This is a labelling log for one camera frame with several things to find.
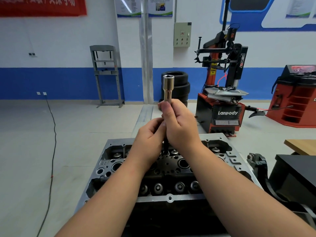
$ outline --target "tile floor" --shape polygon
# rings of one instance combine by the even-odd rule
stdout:
[[[50,106],[57,147],[51,208],[40,235],[48,237],[72,216],[107,139],[131,137],[142,109],[96,108],[89,101],[50,101]],[[196,103],[188,108],[195,113]],[[316,129],[296,129],[249,115],[230,140],[243,157],[249,152],[265,156],[269,172],[276,154],[293,152],[283,144],[285,139],[316,139]],[[154,106],[152,117],[160,116]],[[53,120],[45,101],[0,101],[0,236],[36,236],[47,208],[53,148]]]

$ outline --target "person's right hand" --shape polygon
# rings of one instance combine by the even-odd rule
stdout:
[[[194,115],[178,99],[158,104],[167,125],[169,143],[183,156],[190,153],[202,143],[198,135],[198,127]]]

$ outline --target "electrical box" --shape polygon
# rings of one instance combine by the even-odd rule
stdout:
[[[189,47],[191,43],[192,22],[176,22],[174,24],[173,47]]]

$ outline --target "metal floor strip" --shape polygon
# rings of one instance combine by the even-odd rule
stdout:
[[[134,130],[132,132],[132,138],[135,138],[140,127],[146,125],[151,120],[153,115],[154,105],[143,105],[142,110],[138,116]]]

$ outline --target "red banner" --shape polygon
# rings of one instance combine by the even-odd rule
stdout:
[[[0,17],[87,15],[85,0],[0,0]]]

